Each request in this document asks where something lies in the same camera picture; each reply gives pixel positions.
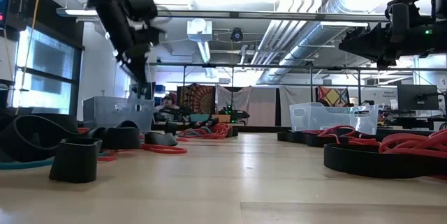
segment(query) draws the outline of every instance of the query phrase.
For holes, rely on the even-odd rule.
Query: window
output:
[[[36,30],[31,42],[30,36],[29,27],[20,32],[13,106],[34,107],[34,112],[75,113],[76,50]]]

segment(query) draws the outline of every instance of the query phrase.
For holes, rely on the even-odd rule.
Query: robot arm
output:
[[[385,10],[390,23],[349,31],[339,49],[377,62],[378,68],[395,66],[401,56],[447,53],[447,0],[432,0],[431,17],[419,14],[417,1],[390,1]]]
[[[87,7],[96,9],[116,49],[117,63],[138,84],[146,83],[146,52],[164,33],[151,26],[158,15],[154,0],[88,0]],[[143,28],[134,29],[129,20],[144,22]]]

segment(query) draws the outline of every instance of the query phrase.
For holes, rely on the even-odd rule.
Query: transparent storage container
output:
[[[110,128],[130,120],[142,132],[151,130],[155,111],[153,100],[97,96],[84,100],[82,104],[85,127]]]
[[[293,131],[325,130],[334,126],[352,126],[357,131],[375,135],[378,105],[324,107],[320,103],[290,105]]]

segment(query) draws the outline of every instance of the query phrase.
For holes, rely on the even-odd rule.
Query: colorful tapestry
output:
[[[345,107],[349,104],[348,89],[318,87],[318,101],[325,100],[331,107]]]
[[[194,114],[211,114],[215,109],[216,87],[200,84],[191,84],[187,87],[178,87],[180,92],[178,105],[187,107]]]

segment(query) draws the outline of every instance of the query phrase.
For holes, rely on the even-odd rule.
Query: white curtain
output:
[[[279,87],[279,97],[281,99],[281,126],[292,126],[291,113],[288,106],[311,102],[311,92],[310,87]]]
[[[249,101],[248,126],[274,126],[277,94],[275,88],[253,88]]]
[[[217,91],[217,111],[222,110],[223,107],[231,105],[231,91],[220,85],[216,88]],[[233,109],[244,110],[248,112],[249,100],[251,94],[251,87],[245,87],[238,92],[233,92]]]

